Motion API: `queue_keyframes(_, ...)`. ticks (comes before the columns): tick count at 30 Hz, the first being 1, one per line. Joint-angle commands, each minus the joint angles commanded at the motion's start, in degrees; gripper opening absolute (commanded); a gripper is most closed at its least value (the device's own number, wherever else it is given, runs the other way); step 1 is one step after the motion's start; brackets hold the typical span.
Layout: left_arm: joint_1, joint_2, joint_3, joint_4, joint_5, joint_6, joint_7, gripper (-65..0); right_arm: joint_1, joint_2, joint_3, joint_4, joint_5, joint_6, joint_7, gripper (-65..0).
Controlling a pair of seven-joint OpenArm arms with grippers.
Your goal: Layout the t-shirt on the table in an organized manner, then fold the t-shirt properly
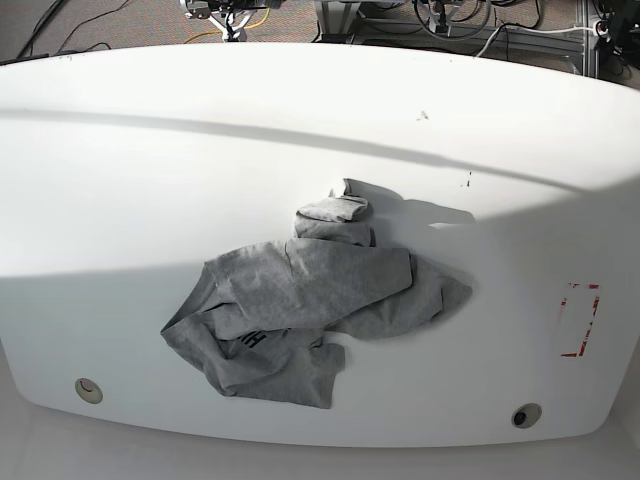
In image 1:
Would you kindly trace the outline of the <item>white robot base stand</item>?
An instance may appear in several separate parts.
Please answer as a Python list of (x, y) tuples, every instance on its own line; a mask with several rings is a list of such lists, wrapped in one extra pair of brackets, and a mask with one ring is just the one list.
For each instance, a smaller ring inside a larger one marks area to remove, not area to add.
[(184, 44), (216, 35), (220, 35), (223, 43), (245, 42), (247, 31), (261, 26), (271, 12), (271, 9), (265, 6), (241, 9), (239, 4), (233, 6), (232, 1), (180, 0), (179, 5), (187, 19), (205, 20), (214, 26), (212, 31), (191, 36)]

